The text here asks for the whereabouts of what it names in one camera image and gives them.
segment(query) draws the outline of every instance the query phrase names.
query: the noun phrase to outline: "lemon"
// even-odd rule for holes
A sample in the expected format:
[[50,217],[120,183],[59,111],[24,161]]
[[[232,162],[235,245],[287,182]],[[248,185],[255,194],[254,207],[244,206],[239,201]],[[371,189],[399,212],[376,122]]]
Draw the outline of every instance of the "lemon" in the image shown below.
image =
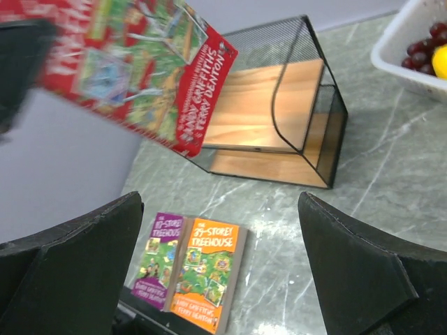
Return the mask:
[[447,79],[447,45],[439,47],[434,52],[432,65],[438,78]]

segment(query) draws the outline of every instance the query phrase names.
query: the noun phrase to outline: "gray wall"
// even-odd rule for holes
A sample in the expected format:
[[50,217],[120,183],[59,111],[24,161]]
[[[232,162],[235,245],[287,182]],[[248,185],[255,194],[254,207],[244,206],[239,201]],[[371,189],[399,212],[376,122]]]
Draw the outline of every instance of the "gray wall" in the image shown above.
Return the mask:
[[[307,13],[317,30],[384,14],[404,0],[190,0],[226,33]],[[32,92],[0,143],[0,243],[84,214],[121,193],[141,139],[61,99]]]

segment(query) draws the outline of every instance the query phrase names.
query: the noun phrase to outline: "book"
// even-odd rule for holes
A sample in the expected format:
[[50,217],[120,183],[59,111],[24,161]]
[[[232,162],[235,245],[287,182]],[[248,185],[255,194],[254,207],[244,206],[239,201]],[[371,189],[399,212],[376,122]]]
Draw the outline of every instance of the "book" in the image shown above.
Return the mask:
[[160,311],[169,311],[175,289],[172,278],[178,274],[179,254],[188,231],[188,221],[183,216],[157,213],[146,242],[132,294]]
[[247,229],[196,218],[170,310],[211,334],[223,334],[242,260]]
[[46,89],[181,155],[200,152],[237,51],[182,0],[0,1],[59,28]]

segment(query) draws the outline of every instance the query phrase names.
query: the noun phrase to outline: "gray marble countertop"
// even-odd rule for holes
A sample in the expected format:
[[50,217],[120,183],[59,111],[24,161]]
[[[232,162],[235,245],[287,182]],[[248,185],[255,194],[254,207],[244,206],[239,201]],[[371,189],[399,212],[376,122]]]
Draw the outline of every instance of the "gray marble countertop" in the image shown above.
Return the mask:
[[390,20],[318,36],[350,116],[332,190],[207,174],[143,142],[123,191],[139,191],[146,205],[126,285],[156,212],[239,223],[252,233],[228,334],[326,334],[298,218],[303,191],[386,232],[447,251],[447,107],[404,91],[371,65],[371,48]]

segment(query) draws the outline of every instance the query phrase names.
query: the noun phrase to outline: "white plastic bin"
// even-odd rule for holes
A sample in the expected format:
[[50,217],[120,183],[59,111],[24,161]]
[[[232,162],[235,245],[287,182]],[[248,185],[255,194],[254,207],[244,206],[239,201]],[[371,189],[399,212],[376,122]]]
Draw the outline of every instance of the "white plastic bin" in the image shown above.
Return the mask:
[[409,0],[372,49],[371,61],[409,91],[447,103],[447,80],[400,66],[408,46],[430,37],[429,29],[436,21],[447,21],[447,0]]

